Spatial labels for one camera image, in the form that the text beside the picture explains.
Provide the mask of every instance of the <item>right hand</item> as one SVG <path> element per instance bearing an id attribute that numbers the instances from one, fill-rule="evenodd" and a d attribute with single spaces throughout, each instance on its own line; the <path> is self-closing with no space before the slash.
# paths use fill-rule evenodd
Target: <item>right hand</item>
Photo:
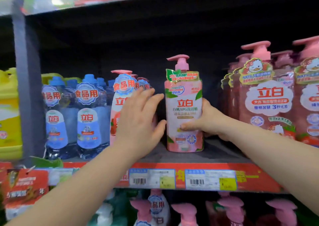
<path id="1" fill-rule="evenodd" d="M 194 121 L 183 123 L 182 130 L 202 130 L 206 135 L 218 135 L 223 140 L 228 140 L 224 128 L 227 126 L 228 116 L 210 105 L 209 101 L 203 98 L 202 116 Z"/>

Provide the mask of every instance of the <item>yellow price label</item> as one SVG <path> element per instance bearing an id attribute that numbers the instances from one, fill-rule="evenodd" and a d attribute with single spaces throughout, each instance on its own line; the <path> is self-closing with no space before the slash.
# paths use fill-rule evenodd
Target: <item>yellow price label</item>
<path id="1" fill-rule="evenodd" d="M 219 187 L 221 191 L 236 191 L 236 178 L 220 178 Z"/>
<path id="2" fill-rule="evenodd" d="M 175 178 L 171 176 L 160 177 L 160 188 L 161 189 L 175 189 Z"/>

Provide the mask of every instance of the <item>white cloud-shaped label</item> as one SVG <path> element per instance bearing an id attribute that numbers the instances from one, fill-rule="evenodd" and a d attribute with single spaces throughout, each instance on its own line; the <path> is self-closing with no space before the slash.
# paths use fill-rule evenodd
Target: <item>white cloud-shaped label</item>
<path id="1" fill-rule="evenodd" d="M 300 103 L 310 111 L 319 111 L 319 83 L 308 84 L 302 90 Z"/>
<path id="2" fill-rule="evenodd" d="M 290 111 L 292 101 L 293 91 L 290 88 L 270 80 L 249 89 L 245 106 L 252 113 L 275 116 Z"/>

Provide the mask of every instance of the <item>left hand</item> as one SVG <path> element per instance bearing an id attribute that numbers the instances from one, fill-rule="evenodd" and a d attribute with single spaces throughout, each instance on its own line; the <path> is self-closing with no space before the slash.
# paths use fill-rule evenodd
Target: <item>left hand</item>
<path id="1" fill-rule="evenodd" d="M 126 99 L 117 125 L 115 145 L 132 155 L 135 160 L 151 152 L 164 134 L 166 120 L 152 130 L 152 120 L 164 94 L 152 96 L 155 89 L 143 91 L 140 87 Z"/>

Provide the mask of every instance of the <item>barcode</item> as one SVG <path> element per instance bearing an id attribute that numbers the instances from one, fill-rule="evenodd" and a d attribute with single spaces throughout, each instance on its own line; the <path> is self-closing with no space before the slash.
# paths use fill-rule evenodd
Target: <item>barcode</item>
<path id="1" fill-rule="evenodd" d="M 204 185 L 203 179 L 190 179 L 191 185 Z"/>
<path id="2" fill-rule="evenodd" d="M 145 185 L 146 184 L 146 178 L 134 178 L 133 183 L 136 185 Z"/>

